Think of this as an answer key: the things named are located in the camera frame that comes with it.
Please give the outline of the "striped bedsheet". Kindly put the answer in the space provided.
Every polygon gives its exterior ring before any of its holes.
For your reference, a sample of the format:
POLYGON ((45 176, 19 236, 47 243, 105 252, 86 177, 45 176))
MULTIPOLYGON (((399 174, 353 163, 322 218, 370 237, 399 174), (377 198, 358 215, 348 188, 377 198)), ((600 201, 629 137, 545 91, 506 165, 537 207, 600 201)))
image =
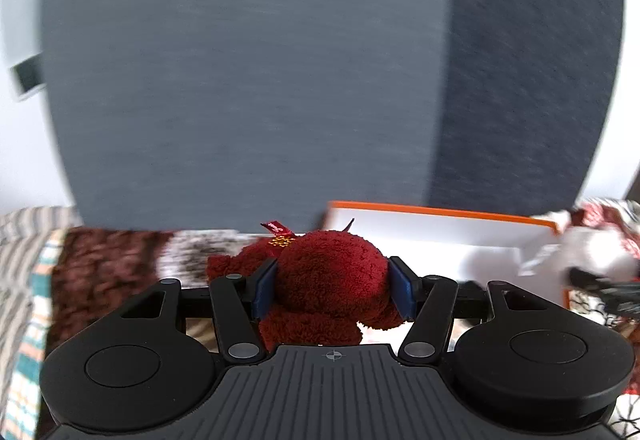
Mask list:
POLYGON ((35 437, 38 376, 52 321, 51 273, 73 207, 29 207, 1 217, 1 437, 35 437))

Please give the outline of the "red floral fleece blanket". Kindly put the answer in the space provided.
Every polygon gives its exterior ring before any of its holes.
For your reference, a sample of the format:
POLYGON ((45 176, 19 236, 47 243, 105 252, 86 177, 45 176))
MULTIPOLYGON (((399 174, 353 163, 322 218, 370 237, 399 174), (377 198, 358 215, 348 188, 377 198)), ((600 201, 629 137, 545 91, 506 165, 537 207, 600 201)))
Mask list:
POLYGON ((639 353, 616 330, 506 281, 457 281, 449 346, 405 364, 411 322, 354 346, 218 351, 207 258, 181 273, 170 231, 79 228, 53 273, 41 439, 611 439, 639 353))

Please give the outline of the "grey headboard panel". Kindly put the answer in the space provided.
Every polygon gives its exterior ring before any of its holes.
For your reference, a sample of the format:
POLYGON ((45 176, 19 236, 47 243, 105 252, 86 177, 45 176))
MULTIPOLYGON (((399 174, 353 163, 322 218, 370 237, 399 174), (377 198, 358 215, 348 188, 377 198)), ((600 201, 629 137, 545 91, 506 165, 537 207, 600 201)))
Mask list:
POLYGON ((87 226, 311 228, 420 205, 449 0, 42 0, 58 148, 87 226))

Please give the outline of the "orange cardboard box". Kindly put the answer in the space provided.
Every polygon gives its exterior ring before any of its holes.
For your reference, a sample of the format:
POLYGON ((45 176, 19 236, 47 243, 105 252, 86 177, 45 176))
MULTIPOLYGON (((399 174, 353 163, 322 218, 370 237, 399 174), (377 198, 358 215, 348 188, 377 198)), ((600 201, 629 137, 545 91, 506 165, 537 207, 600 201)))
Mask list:
POLYGON ((560 267, 553 264, 560 231, 551 221, 394 204, 329 204, 326 230, 359 235, 383 255, 398 256, 416 274, 457 281, 506 281, 562 307, 568 305, 560 267))

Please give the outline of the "dark red plush toy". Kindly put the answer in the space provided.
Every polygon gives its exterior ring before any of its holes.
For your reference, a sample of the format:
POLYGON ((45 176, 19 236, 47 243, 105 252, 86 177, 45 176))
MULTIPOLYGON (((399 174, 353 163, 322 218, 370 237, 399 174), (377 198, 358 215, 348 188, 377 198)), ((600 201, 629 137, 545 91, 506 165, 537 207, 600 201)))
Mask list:
POLYGON ((209 280, 250 276, 276 263, 269 309, 258 330, 269 351, 280 345, 354 346, 360 327, 391 330, 404 322, 392 301, 388 260, 373 244, 346 230, 296 235, 277 221, 234 256, 207 258, 209 280))

